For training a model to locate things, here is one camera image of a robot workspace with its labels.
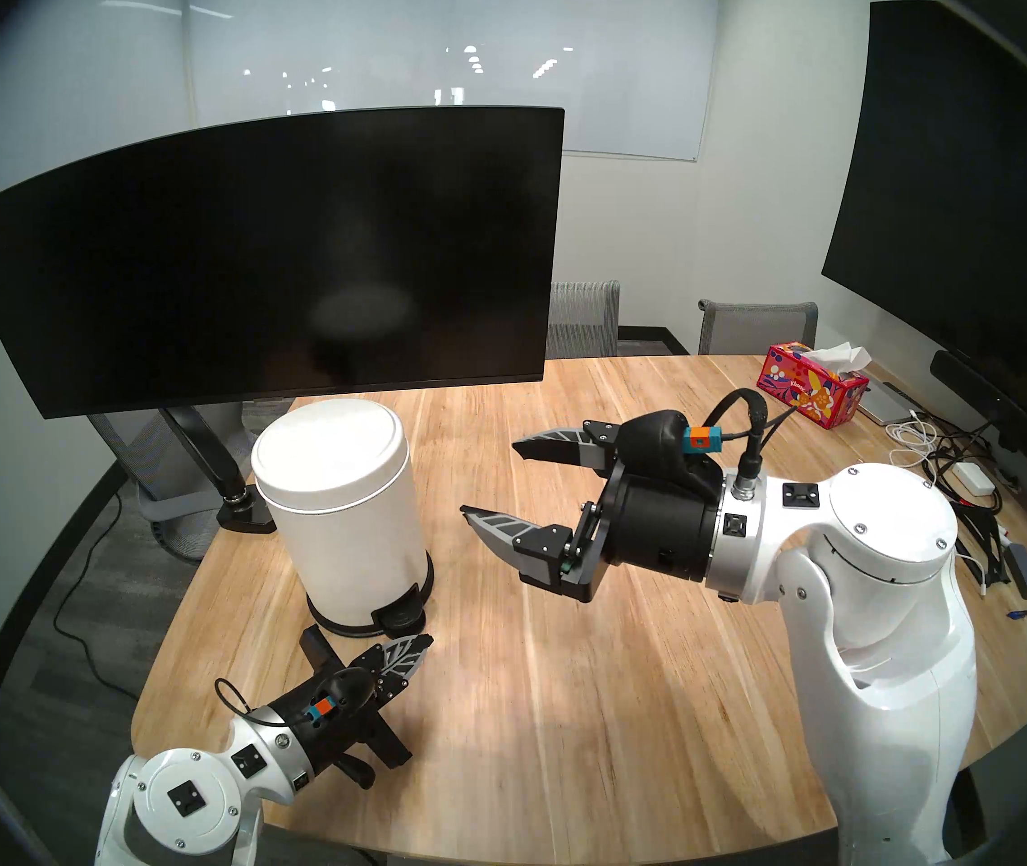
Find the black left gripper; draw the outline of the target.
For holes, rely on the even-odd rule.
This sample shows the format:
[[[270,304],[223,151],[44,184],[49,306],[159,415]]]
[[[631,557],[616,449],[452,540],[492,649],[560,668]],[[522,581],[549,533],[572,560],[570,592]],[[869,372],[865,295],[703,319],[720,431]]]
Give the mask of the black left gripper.
[[[374,769],[348,754],[355,744],[366,745],[390,769],[410,761],[410,749],[381,710],[406,691],[433,643],[432,636],[398,637],[375,644],[347,666],[320,629],[303,630],[299,646],[313,674],[275,700],[275,713],[306,754],[309,777],[336,765],[365,790],[371,788]]]

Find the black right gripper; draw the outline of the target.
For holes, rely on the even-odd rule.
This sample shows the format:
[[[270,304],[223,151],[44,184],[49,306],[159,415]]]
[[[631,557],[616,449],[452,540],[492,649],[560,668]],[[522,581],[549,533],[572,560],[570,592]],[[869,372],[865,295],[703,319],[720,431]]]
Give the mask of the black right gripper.
[[[617,462],[620,425],[585,420],[512,441],[523,460],[580,466],[609,476],[597,503],[575,530],[462,505],[460,514],[490,553],[518,571],[520,581],[589,602],[609,565],[630,563],[701,582],[713,545],[718,505],[665,480],[632,474]]]

